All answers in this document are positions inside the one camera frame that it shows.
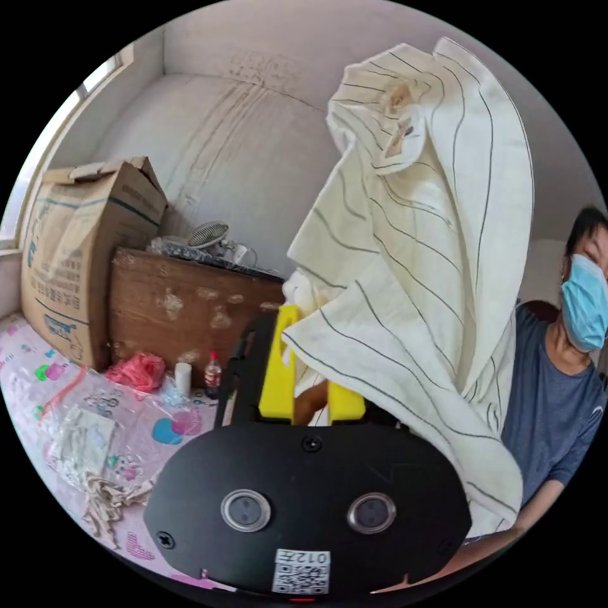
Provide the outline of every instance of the window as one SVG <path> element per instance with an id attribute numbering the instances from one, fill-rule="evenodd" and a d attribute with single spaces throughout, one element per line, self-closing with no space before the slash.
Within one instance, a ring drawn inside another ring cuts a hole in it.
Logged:
<path id="1" fill-rule="evenodd" d="M 56 136 L 61 132 L 65 122 L 76 108 L 104 81 L 114 70 L 120 67 L 119 55 L 104 61 L 85 81 L 74 91 L 54 114 L 50 122 L 42 130 L 34 147 L 25 159 L 19 171 L 15 185 L 8 199 L 2 222 L 0 222 L 0 249 L 10 249 L 18 241 L 18 224 L 23 204 L 28 196 L 28 188 L 44 160 Z"/>

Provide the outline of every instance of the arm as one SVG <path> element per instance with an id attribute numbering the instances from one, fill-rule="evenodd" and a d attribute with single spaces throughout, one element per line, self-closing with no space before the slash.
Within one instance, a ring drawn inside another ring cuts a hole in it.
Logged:
<path id="1" fill-rule="evenodd" d="M 405 577 L 404 582 L 400 585 L 382 589 L 382 591 L 404 589 L 409 586 L 421 585 L 428 581 L 447 576 L 448 574 L 462 570 L 467 566 L 471 566 L 482 559 L 486 559 L 497 551 L 505 549 L 511 543 L 514 543 L 547 512 L 549 507 L 551 507 L 557 500 L 557 497 L 562 493 L 564 487 L 576 472 L 589 449 L 595 432 L 599 427 L 602 414 L 603 411 L 601 406 L 595 408 L 581 434 L 570 448 L 570 451 L 568 451 L 566 456 L 551 469 L 547 476 L 547 480 L 540 486 L 528 504 L 519 512 L 519 516 L 512 528 L 504 532 L 485 536 L 476 543 L 461 547 L 442 570 L 437 574 L 426 578 L 424 581 L 410 585 L 407 583 L 407 577 Z"/>
<path id="2" fill-rule="evenodd" d="M 405 589 L 406 587 L 413 587 L 415 585 L 422 585 L 423 583 L 434 581 L 438 578 L 448 576 L 448 574 L 458 572 L 458 570 L 471 566 L 482 559 L 486 559 L 498 551 L 507 548 L 517 539 L 522 537 L 522 535 L 525 534 L 525 532 L 527 532 L 530 527 L 532 527 L 546 513 L 548 508 L 555 502 L 563 489 L 564 486 L 559 481 L 555 481 L 553 479 L 546 481 L 540 487 L 538 492 L 536 492 L 534 497 L 528 502 L 525 508 L 520 511 L 519 517 L 512 528 L 509 528 L 504 532 L 497 532 L 495 534 L 484 536 L 476 543 L 471 543 L 470 545 L 460 547 L 458 551 L 456 551 L 454 557 L 452 557 L 452 559 L 442 570 L 429 578 L 425 578 L 423 581 L 410 585 L 407 582 L 406 575 L 403 583 L 393 587 L 388 587 L 387 589 L 382 589 L 377 593 Z"/>

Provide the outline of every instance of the hand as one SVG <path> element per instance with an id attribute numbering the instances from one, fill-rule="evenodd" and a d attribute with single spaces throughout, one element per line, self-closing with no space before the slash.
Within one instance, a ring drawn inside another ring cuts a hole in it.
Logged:
<path id="1" fill-rule="evenodd" d="M 304 391 L 293 404 L 293 424 L 307 426 L 314 415 L 327 404 L 327 383 L 323 382 Z"/>

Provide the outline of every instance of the blue surgical mask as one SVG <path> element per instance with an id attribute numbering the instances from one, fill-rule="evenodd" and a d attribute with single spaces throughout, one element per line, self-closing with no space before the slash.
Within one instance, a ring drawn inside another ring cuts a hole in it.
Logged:
<path id="1" fill-rule="evenodd" d="M 562 297 L 564 325 L 572 345 L 583 353 L 603 347 L 608 329 L 608 282 L 601 268 L 575 253 Z"/>

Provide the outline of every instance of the box flap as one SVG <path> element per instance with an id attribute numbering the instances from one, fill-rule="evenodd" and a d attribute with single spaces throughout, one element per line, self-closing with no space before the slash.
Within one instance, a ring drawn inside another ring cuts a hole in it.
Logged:
<path id="1" fill-rule="evenodd" d="M 90 163 L 80 167 L 65 167 L 62 169 L 49 169 L 42 176 L 43 184 L 80 184 L 82 182 L 95 182 L 120 170 L 123 160 L 114 160 L 108 163 Z"/>
<path id="2" fill-rule="evenodd" d="M 42 176 L 43 184 L 81 184 L 83 182 L 94 182 L 113 173 L 117 173 L 122 167 L 122 163 L 129 163 L 141 171 L 160 193 L 163 189 L 158 183 L 158 179 L 152 169 L 150 160 L 147 156 L 133 156 L 129 160 L 112 160 L 104 163 L 89 163 L 80 167 L 65 167 L 61 169 L 49 169 Z"/>
<path id="3" fill-rule="evenodd" d="M 129 162 L 136 168 L 139 169 L 150 181 L 150 183 L 164 196 L 165 193 L 158 183 L 158 179 L 150 164 L 150 159 L 147 156 L 133 156 Z"/>

